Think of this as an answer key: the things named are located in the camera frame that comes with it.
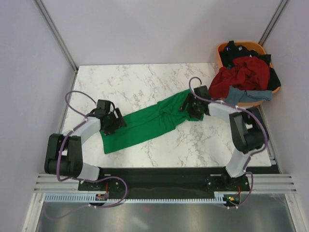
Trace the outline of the green t shirt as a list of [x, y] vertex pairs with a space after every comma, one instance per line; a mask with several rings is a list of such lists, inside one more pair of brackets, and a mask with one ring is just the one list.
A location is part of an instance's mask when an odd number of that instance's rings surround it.
[[186, 110], [180, 111], [190, 93], [190, 90], [179, 92], [154, 105], [125, 115], [125, 127], [117, 129], [111, 135], [101, 133], [104, 153], [110, 154], [154, 139], [175, 130], [185, 121], [202, 121], [203, 115], [194, 118]]

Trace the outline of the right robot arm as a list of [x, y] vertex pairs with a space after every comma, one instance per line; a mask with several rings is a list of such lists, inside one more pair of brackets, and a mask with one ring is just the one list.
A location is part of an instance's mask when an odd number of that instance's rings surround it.
[[203, 115], [220, 118], [230, 125], [234, 152], [225, 166], [227, 175], [221, 178], [222, 187], [233, 190], [238, 184], [238, 177], [245, 170], [254, 154], [266, 149], [268, 133], [257, 107], [239, 108], [222, 100], [210, 99], [206, 86], [189, 89], [179, 111], [186, 111], [190, 117], [201, 119]]

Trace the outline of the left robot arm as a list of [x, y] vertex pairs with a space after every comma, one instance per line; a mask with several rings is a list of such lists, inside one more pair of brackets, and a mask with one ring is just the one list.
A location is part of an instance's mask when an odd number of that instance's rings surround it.
[[56, 175], [58, 181], [69, 178], [85, 180], [95, 190], [106, 185], [106, 178], [99, 174], [99, 167], [83, 161], [83, 144], [94, 134], [102, 132], [111, 135], [126, 123], [114, 103], [98, 100], [96, 108], [85, 116], [85, 119], [64, 134], [53, 133], [49, 136], [44, 170], [47, 174]]

